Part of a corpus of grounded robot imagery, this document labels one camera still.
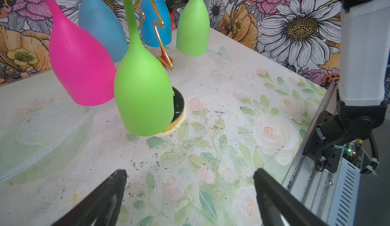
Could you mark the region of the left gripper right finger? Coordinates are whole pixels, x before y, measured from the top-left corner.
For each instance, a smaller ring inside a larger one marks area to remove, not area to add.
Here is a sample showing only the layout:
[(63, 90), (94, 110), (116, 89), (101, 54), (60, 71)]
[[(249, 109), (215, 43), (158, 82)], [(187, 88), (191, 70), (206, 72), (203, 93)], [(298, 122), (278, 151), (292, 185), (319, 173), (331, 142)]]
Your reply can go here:
[(325, 226), (326, 224), (264, 169), (253, 176), (257, 202), (265, 226)]

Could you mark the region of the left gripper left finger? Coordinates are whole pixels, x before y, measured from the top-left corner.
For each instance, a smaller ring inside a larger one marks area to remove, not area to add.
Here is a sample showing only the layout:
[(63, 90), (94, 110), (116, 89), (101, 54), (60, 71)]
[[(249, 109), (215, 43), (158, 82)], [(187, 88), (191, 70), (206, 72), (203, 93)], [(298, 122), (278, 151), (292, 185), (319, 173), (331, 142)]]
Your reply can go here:
[(126, 170), (118, 169), (54, 226), (114, 226), (127, 182)]

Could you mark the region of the red wine glass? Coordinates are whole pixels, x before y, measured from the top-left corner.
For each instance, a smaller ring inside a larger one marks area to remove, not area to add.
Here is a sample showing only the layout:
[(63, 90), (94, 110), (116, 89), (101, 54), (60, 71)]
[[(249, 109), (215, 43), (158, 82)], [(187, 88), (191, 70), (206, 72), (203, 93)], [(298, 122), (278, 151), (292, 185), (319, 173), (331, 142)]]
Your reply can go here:
[(171, 31), (174, 29), (174, 13), (172, 9), (169, 9), (169, 15), (170, 15), (170, 23), (171, 23)]

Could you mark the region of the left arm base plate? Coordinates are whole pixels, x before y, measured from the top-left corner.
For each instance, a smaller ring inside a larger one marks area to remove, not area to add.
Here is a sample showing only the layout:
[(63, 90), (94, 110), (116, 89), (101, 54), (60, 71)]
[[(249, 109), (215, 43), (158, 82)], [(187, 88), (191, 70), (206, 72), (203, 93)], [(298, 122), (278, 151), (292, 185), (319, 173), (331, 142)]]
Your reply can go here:
[(340, 115), (321, 112), (314, 131), (304, 149), (304, 154), (314, 161), (318, 172), (337, 172), (341, 152), (336, 146), (344, 146), (356, 139), (366, 139), (371, 131), (371, 122), (365, 117), (344, 120)]

